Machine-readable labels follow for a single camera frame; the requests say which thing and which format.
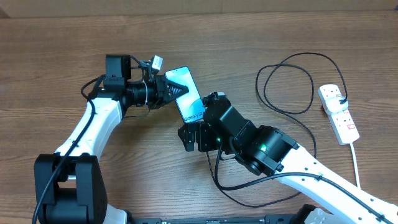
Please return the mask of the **Samsung Galaxy smartphone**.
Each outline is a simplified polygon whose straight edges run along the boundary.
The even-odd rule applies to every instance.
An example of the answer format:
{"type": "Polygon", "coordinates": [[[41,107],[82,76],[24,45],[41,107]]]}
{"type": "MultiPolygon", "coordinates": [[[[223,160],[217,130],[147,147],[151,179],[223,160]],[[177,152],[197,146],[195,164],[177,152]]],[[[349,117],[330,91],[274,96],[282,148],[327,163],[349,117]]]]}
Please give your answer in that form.
{"type": "Polygon", "coordinates": [[[193,123],[203,118],[205,107],[188,67],[180,67],[165,73],[168,80],[186,86],[188,92],[175,102],[184,123],[193,123]]]}

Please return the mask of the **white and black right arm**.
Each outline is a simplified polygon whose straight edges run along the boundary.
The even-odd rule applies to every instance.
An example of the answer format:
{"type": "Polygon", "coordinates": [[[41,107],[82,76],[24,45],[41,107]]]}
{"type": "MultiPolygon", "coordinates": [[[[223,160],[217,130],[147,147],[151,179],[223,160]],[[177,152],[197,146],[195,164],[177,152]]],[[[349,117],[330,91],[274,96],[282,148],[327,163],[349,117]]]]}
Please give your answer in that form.
{"type": "Polygon", "coordinates": [[[277,179],[310,197],[345,223],[397,223],[397,206],[348,182],[314,158],[296,140],[271,126],[256,127],[226,95],[186,93],[176,99],[184,125],[178,135],[186,151],[217,151],[255,175],[254,183],[277,179]]]}

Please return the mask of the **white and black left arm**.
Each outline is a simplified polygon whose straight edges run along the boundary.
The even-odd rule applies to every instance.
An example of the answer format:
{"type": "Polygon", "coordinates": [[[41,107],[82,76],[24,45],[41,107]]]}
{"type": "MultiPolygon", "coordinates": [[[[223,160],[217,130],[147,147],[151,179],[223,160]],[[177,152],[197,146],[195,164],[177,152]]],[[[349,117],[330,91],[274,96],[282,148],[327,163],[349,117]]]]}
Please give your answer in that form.
{"type": "Polygon", "coordinates": [[[99,159],[131,106],[156,110],[189,92],[159,74],[162,58],[148,61],[107,54],[105,73],[89,82],[86,111],[68,139],[34,163],[37,205],[32,223],[134,223],[108,203],[99,159]]]}

